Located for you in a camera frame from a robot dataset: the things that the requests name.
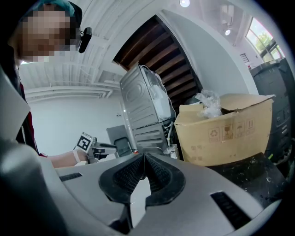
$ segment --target robotic arm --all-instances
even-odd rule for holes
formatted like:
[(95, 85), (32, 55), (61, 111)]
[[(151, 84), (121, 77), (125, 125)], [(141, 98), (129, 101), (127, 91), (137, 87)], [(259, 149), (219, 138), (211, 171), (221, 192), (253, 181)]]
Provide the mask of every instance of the robotic arm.
[(117, 152), (115, 145), (97, 142), (96, 137), (91, 137), (86, 133), (82, 133), (74, 150), (82, 150), (87, 153), (88, 164), (97, 163), (100, 159), (106, 158), (109, 154)]

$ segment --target person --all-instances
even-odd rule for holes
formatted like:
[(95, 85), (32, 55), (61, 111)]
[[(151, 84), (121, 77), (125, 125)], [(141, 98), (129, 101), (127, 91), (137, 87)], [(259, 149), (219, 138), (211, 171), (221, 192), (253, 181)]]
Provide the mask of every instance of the person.
[[(77, 5), (66, 0), (40, 0), (27, 11), (11, 36), (2, 43), (0, 64), (24, 100), (24, 87), (18, 75), (22, 61), (40, 61), (43, 57), (53, 56), (54, 51), (69, 50), (70, 45), (77, 44), (81, 21), (82, 10)], [(87, 160), (86, 153), (82, 151), (77, 151), (77, 155), (68, 152), (57, 156), (39, 153), (31, 112), (16, 140), (31, 146), (39, 156), (49, 158), (55, 168), (74, 166), (77, 157), (80, 161)]]

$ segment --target black machine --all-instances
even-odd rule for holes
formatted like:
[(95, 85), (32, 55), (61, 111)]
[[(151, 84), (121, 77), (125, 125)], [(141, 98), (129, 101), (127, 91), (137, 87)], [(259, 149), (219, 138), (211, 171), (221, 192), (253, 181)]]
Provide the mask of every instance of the black machine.
[(83, 32), (81, 32), (81, 40), (79, 43), (79, 53), (83, 53), (85, 52), (87, 45), (89, 44), (89, 41), (92, 37), (92, 28), (91, 27), (87, 27)]
[(271, 133), (265, 156), (277, 163), (289, 153), (295, 137), (295, 82), (286, 59), (266, 62), (250, 71), (261, 95), (274, 94)]

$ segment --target stainless steel panel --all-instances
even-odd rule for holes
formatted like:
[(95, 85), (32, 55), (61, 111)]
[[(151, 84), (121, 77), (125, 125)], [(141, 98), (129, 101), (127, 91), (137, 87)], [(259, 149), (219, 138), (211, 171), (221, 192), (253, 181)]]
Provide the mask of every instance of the stainless steel panel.
[(122, 78), (120, 87), (132, 129), (158, 122), (153, 101), (138, 64)]
[(111, 144), (117, 146), (117, 158), (129, 155), (132, 153), (132, 149), (135, 149), (134, 147), (131, 147), (125, 125), (107, 128), (106, 131), (109, 135)]
[(137, 129), (133, 133), (139, 152), (163, 153), (168, 147), (163, 123)]

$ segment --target headset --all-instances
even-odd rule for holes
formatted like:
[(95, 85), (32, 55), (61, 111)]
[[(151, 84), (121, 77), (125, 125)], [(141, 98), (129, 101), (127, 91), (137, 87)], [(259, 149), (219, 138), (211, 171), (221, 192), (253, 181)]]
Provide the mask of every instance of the headset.
[(83, 53), (85, 52), (87, 45), (89, 44), (89, 41), (92, 37), (92, 28), (91, 27), (87, 27), (85, 28), (85, 30), (79, 31), (81, 33), (81, 39), (78, 45), (78, 51), (79, 53)]

